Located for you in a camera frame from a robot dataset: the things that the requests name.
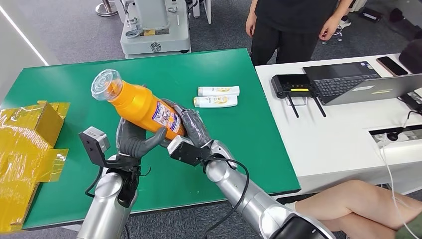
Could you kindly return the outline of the person's left hand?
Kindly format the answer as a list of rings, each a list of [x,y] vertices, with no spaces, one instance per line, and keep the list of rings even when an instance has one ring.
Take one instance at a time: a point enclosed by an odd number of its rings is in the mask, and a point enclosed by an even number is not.
[[[339,23],[341,20],[341,16],[331,16],[323,25],[320,33],[319,33],[319,39],[322,41],[328,41],[332,38],[335,31],[337,30]]]

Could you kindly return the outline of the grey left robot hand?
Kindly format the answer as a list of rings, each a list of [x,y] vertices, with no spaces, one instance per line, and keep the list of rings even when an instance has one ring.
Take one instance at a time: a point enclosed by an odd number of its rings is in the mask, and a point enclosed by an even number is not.
[[[147,138],[147,130],[120,118],[116,130],[116,148],[120,154],[142,158],[164,142],[166,133],[167,128],[161,127],[151,137]]]

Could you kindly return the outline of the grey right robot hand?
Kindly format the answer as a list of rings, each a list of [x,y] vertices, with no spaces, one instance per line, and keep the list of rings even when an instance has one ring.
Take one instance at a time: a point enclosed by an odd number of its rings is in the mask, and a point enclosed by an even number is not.
[[[169,99],[162,99],[162,101],[173,108],[180,116],[187,137],[195,147],[202,148],[212,141],[202,118],[196,110],[186,108]]]

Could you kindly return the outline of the person's right hand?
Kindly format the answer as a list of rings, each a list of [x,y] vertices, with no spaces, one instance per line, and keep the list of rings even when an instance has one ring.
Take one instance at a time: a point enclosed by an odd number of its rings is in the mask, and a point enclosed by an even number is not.
[[[256,14],[252,11],[249,13],[246,23],[245,23],[245,31],[249,37],[253,37],[255,25],[256,25]]]

